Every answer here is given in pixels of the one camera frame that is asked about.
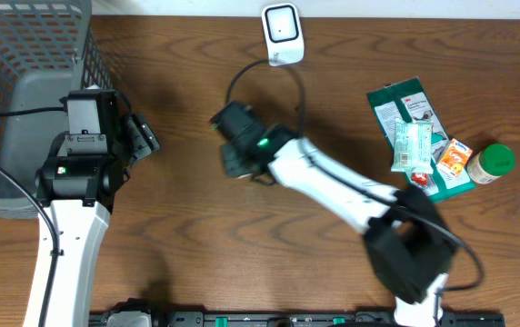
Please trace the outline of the mint green wipes packet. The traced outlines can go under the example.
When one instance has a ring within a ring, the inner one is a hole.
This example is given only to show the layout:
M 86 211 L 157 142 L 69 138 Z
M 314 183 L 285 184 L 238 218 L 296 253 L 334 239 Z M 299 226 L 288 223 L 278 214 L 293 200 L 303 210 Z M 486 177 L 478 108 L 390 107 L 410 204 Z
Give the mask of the mint green wipes packet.
M 394 161 L 392 172 L 431 174 L 431 138 L 433 125 L 428 121 L 408 123 L 395 119 Z

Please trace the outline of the green 3M package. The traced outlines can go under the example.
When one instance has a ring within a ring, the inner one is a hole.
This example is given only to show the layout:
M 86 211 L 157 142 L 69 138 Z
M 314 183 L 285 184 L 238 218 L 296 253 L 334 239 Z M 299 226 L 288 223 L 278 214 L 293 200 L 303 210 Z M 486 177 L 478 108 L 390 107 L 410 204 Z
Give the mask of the green 3M package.
M 418 77 L 387 85 L 366 94 L 377 122 L 382 128 L 386 141 L 394 150 L 395 119 L 405 122 L 428 121 L 433 125 L 431 136 L 431 154 L 433 173 L 427 176 L 427 185 L 420 185 L 434 203 L 467 193 L 475 189 L 475 183 L 467 171 L 457 177 L 451 177 L 436 168 L 437 161 L 450 144 L 451 138 L 435 112 L 424 87 Z

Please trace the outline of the red stick packet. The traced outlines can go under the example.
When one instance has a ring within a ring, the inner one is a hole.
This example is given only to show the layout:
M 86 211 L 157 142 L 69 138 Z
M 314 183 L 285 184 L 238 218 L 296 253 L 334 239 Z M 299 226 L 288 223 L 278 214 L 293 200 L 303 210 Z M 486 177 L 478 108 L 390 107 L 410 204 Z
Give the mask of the red stick packet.
M 426 173 L 412 173 L 411 181 L 421 188 L 426 188 L 428 185 L 428 175 Z

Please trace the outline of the green lid white jar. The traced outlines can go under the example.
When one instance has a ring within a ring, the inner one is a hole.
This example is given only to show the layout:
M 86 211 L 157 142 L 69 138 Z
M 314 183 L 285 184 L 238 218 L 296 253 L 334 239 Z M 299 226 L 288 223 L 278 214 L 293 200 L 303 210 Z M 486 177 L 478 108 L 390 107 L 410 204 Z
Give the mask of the green lid white jar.
M 515 154 L 504 144 L 491 144 L 475 155 L 467 164 L 467 172 L 472 181 L 489 184 L 512 172 L 515 168 Z

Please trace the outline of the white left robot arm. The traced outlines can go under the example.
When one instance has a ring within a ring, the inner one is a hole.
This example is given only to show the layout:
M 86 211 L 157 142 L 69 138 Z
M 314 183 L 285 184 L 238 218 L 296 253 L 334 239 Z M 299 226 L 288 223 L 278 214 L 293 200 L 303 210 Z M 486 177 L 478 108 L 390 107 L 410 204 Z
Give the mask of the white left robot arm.
M 100 246 L 114 209 L 115 193 L 130 169 L 158 150 L 142 114 L 125 114 L 104 154 L 76 154 L 104 134 L 59 134 L 36 176 L 39 243 L 28 299 L 26 326 L 86 326 Z

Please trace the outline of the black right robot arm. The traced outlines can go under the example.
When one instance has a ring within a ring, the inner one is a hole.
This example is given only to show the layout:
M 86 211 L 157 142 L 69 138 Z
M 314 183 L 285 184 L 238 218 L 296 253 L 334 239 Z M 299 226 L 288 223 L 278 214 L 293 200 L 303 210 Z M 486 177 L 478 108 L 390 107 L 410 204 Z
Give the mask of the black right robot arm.
M 269 174 L 340 217 L 363 237 L 376 278 L 395 297 L 401 326 L 436 326 L 460 241 L 420 189 L 378 183 L 320 152 L 297 132 L 228 124 L 223 155 L 253 176 Z

